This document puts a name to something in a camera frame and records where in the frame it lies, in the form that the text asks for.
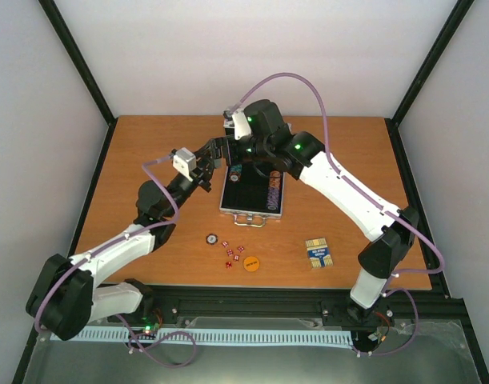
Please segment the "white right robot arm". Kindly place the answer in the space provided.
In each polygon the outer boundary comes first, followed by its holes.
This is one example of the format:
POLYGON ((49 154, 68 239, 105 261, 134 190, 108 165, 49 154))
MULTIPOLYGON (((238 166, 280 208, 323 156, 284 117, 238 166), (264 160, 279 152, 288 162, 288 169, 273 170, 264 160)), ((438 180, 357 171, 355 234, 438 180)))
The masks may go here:
POLYGON ((380 198, 327 154, 326 145, 313 134, 293 133, 277 105, 268 99, 226 112, 224 117, 233 133, 212 138, 195 151, 195 157, 211 166, 219 159, 229 166, 269 163, 335 204, 369 241, 358 256, 360 271, 350 298, 362 309, 371 309, 413 246, 415 236, 410 228, 418 224, 417 211, 411 207, 401 210, 380 198))

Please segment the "aluminium poker case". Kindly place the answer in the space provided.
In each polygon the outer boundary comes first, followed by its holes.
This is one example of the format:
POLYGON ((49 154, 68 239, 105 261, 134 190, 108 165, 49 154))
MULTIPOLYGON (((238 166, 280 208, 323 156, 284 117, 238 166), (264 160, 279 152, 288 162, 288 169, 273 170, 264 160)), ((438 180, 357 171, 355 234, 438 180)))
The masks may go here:
POLYGON ((279 220, 283 212, 285 174, 282 173, 281 210, 270 211, 267 209, 267 191, 270 172, 276 169, 268 162, 245 162, 242 163, 240 181, 231 182, 228 178, 231 167, 226 168, 219 203, 220 212, 231 215, 236 226, 261 228, 268 219, 279 220))

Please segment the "red poker chip stack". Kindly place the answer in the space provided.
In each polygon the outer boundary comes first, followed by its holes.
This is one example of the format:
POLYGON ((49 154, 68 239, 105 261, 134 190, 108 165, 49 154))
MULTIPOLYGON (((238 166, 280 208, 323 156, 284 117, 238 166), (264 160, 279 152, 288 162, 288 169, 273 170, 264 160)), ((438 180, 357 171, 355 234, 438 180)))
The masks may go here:
POLYGON ((283 179, 283 174, 276 170, 270 172, 269 187, 279 188, 283 179))

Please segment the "black poker chip stack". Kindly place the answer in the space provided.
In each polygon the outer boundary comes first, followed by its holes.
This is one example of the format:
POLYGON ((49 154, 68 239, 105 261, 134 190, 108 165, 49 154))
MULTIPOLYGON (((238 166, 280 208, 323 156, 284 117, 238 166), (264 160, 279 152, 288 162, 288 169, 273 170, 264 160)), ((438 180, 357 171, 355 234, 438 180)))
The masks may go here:
POLYGON ((218 236, 216 234, 208 234, 206 236, 206 243, 209 245, 214 245, 218 242, 218 236))

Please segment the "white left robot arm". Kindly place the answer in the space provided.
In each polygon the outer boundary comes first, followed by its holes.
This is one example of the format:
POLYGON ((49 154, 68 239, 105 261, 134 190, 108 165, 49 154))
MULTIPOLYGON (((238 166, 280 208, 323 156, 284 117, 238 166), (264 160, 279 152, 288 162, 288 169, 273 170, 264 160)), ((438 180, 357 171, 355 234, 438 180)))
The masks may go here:
POLYGON ((163 246, 176 227, 179 208, 197 188, 210 190, 213 173, 214 167, 201 161, 168 186, 150 178, 138 189, 137 218, 121 234, 81 254, 49 257, 26 304, 35 330, 48 330, 66 341, 88 323, 117 314, 137 322, 154 320, 156 300, 150 287, 134 278, 112 286, 102 283, 163 246))

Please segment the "brown poker chip stack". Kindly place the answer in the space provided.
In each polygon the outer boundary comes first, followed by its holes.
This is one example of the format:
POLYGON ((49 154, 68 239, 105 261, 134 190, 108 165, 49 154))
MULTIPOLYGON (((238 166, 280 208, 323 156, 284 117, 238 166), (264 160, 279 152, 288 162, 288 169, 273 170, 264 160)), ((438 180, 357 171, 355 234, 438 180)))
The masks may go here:
POLYGON ((239 182, 242 176, 242 171, 240 169, 231 168, 229 171, 228 178, 231 182, 239 182))

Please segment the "purple poker chip stack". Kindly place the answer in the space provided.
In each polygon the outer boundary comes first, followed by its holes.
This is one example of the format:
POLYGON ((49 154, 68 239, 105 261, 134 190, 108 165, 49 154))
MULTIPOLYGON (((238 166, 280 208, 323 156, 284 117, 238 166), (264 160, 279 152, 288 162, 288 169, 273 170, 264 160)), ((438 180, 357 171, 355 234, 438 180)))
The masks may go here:
POLYGON ((282 205, 282 184, 270 184, 267 191, 267 209, 280 211, 282 205))

